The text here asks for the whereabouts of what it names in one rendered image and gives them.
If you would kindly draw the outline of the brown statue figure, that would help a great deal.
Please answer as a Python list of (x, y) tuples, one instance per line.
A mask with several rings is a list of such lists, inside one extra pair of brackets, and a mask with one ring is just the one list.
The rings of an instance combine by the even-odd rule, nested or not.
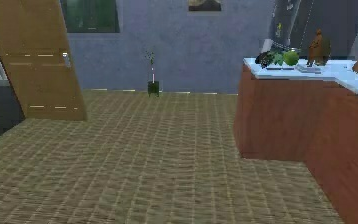
[(311, 67), (313, 64), (317, 66), (325, 66), (331, 55), (331, 41), (329, 38), (322, 35), (322, 30), (317, 29), (315, 38), (308, 48), (307, 66)]

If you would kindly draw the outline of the green apple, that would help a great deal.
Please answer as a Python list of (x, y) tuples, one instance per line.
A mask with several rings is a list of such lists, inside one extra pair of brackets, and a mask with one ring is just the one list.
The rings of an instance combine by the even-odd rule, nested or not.
[(299, 54), (296, 51), (287, 51), (283, 54), (283, 61), (289, 66), (294, 66), (299, 61)]

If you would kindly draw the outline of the brown wooden room door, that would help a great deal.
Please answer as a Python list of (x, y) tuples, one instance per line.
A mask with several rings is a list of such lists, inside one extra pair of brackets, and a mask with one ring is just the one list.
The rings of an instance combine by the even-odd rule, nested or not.
[(59, 0), (0, 0), (0, 60), (25, 117), (87, 119)]

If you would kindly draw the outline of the brown counter white top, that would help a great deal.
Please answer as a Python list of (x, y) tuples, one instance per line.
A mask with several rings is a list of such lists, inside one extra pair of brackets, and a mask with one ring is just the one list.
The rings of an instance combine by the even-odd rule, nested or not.
[(245, 58), (234, 121), (244, 158), (304, 163), (346, 224), (358, 224), (358, 75), (351, 60), (319, 74)]

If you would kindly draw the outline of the dark framed wall picture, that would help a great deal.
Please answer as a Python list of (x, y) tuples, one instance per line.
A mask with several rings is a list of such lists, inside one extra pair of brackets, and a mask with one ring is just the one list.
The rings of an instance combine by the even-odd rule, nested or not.
[(189, 11), (220, 11), (220, 0), (188, 0)]

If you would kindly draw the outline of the dark green window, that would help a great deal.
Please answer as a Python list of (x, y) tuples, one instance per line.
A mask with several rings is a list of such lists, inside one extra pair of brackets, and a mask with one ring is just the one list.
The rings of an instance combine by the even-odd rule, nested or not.
[(116, 0), (60, 0), (69, 33), (119, 33)]

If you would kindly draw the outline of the dark green leafy vegetable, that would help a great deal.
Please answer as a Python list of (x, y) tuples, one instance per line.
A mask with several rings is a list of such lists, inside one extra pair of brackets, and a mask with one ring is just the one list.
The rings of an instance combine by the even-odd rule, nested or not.
[(284, 63), (284, 58), (280, 51), (265, 51), (256, 57), (255, 63), (262, 68), (266, 68), (271, 64), (281, 66)]

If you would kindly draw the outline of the thin house plant dark pot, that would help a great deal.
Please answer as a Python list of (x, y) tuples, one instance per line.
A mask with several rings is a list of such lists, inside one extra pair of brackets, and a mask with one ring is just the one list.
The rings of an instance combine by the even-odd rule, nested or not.
[(151, 96), (152, 94), (154, 94), (156, 97), (158, 97), (160, 94), (160, 90), (159, 90), (159, 82), (155, 80), (155, 69), (154, 69), (155, 55), (154, 55), (154, 52), (147, 51), (146, 58), (149, 61), (150, 70), (151, 70), (151, 79), (148, 81), (148, 87), (147, 87), (148, 96)]

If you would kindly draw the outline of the grey flat book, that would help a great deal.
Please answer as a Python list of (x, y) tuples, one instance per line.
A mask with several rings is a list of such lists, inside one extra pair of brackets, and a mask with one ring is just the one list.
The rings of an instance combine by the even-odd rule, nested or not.
[(307, 65), (297, 64), (295, 66), (295, 69), (301, 73), (314, 73), (314, 74), (321, 73), (321, 68), (317, 66), (307, 66)]

